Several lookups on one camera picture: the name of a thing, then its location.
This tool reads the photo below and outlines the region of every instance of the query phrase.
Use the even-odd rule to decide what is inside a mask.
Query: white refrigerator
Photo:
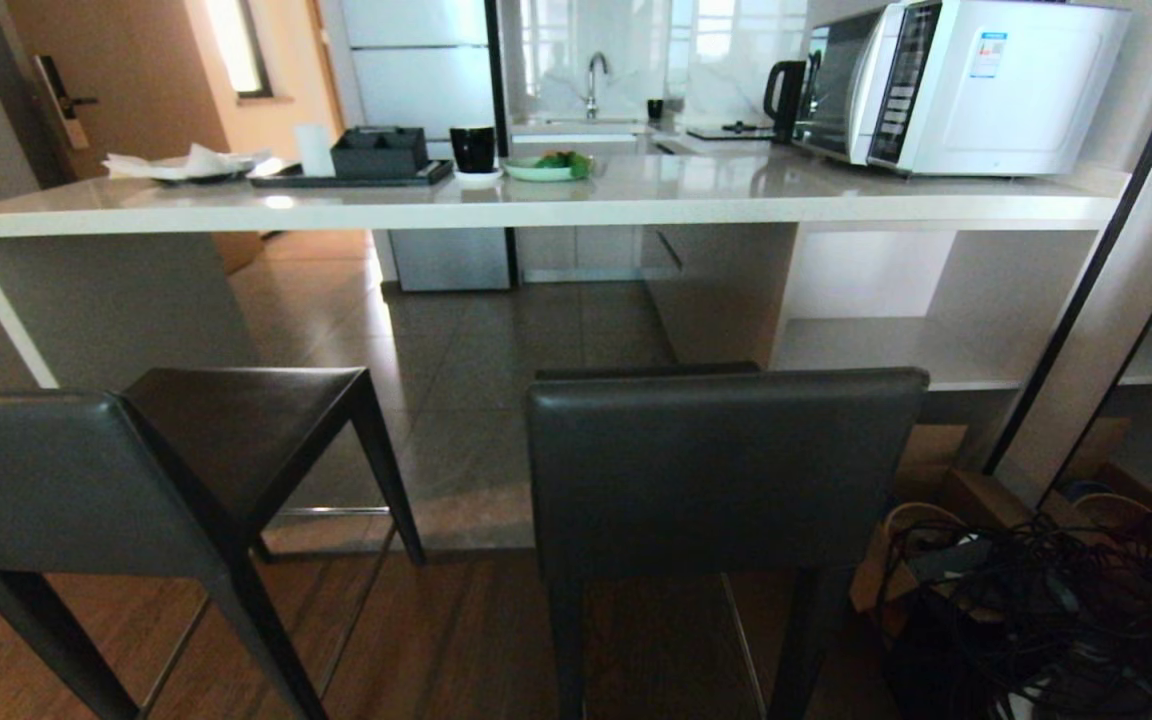
[[[431,158],[452,159],[448,128],[497,124],[488,3],[342,3],[349,56],[369,126],[425,128]],[[497,132],[505,129],[498,127]],[[391,232],[389,238],[404,291],[509,287],[505,228]]]

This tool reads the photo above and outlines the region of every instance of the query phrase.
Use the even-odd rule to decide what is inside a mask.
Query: black cup
[[[495,169],[495,128],[452,128],[452,152],[462,173],[491,173]]]

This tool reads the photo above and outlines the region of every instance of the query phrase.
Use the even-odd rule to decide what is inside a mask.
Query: white microwave
[[[794,142],[902,174],[1068,173],[1129,17],[1087,5],[933,0],[816,26]]]

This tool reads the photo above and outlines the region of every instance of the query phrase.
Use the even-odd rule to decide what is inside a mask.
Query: marble wall
[[[808,0],[503,0],[500,9],[516,119],[584,118],[589,60],[600,51],[611,73],[596,74],[599,118],[642,119],[650,97],[673,97],[687,122],[760,122],[768,69],[803,53]]]

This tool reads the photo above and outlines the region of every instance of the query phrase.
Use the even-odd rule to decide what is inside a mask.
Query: wooden floor
[[[262,568],[311,679],[319,679],[374,558]],[[185,579],[54,577],[101,652],[141,697],[202,598]],[[756,674],[771,691],[791,582],[737,575],[732,592]],[[758,717],[721,578],[632,579],[591,588],[591,719]],[[858,619],[826,664],[813,719],[897,717]],[[535,553],[460,553],[414,568],[385,560],[326,696],[333,719],[543,719],[556,714],[552,647]],[[0,719],[88,719],[0,620]],[[218,612],[210,611],[166,685],[156,719],[288,717]]]

